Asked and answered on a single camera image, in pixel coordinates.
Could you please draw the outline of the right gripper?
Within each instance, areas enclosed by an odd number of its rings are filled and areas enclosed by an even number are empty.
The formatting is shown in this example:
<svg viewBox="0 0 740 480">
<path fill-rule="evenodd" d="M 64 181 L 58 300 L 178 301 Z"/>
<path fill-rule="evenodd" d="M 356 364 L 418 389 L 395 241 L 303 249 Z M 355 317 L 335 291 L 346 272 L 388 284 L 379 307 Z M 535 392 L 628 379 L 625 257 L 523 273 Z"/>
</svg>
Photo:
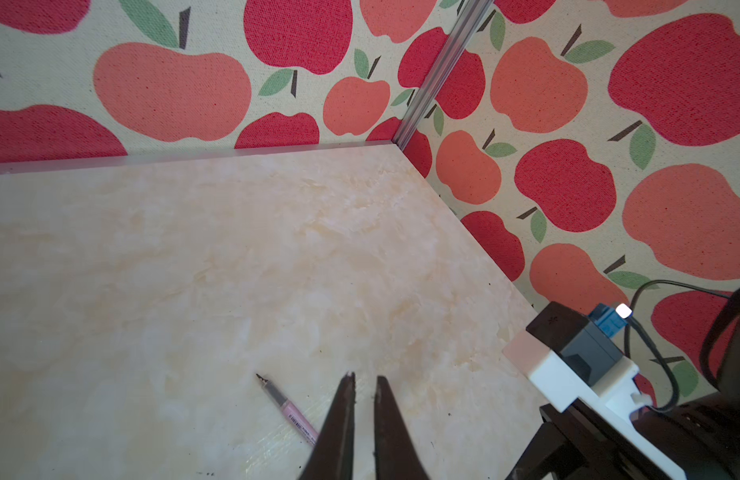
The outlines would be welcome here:
<svg viewBox="0 0 740 480">
<path fill-rule="evenodd" d="M 591 407 L 539 408 L 542 424 L 510 470 L 510 479 L 666 479 L 650 460 Z"/>
</svg>

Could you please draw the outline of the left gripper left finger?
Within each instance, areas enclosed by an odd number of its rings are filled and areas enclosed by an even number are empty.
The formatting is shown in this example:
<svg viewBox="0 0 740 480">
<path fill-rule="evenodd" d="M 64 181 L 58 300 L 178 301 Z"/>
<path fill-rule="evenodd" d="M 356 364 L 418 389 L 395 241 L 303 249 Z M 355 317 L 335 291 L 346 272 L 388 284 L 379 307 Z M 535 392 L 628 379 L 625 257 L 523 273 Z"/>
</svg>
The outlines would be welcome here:
<svg viewBox="0 0 740 480">
<path fill-rule="evenodd" d="M 340 381 L 312 454 L 300 480 L 353 478 L 356 375 Z"/>
</svg>

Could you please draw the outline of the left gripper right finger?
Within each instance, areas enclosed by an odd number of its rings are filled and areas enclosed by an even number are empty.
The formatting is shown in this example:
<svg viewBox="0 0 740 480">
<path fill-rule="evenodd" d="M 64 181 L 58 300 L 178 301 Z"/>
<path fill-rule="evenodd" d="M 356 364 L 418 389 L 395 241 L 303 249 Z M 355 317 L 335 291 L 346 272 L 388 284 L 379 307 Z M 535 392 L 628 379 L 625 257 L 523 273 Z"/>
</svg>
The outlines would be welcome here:
<svg viewBox="0 0 740 480">
<path fill-rule="evenodd" d="M 374 396 L 374 443 L 377 480 L 428 480 L 385 376 L 377 378 Z"/>
</svg>

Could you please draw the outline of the pink pen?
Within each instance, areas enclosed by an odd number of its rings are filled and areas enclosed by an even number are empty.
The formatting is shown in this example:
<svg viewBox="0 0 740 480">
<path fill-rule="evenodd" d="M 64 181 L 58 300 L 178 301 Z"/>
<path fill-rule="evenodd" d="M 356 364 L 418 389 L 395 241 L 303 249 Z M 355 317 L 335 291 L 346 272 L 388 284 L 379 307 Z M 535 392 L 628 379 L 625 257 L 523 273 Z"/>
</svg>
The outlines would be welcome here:
<svg viewBox="0 0 740 480">
<path fill-rule="evenodd" d="M 297 406 L 279 389 L 270 379 L 260 374 L 255 374 L 263 391 L 277 406 L 283 417 L 301 435 L 308 445 L 314 447 L 318 440 L 318 431 L 311 425 L 305 415 Z"/>
</svg>

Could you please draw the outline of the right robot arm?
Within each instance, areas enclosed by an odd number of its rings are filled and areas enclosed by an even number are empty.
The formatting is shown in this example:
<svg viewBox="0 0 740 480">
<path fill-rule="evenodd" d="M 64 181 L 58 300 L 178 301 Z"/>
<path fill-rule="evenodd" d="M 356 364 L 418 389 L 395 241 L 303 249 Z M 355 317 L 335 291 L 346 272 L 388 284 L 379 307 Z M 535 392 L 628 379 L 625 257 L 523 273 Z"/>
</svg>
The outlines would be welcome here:
<svg viewBox="0 0 740 480">
<path fill-rule="evenodd" d="M 641 392 L 637 364 L 613 341 L 643 326 L 631 306 L 582 314 L 548 304 L 505 349 L 546 397 L 513 479 L 740 479 L 740 289 L 706 334 L 701 372 L 714 393 L 664 406 Z"/>
</svg>

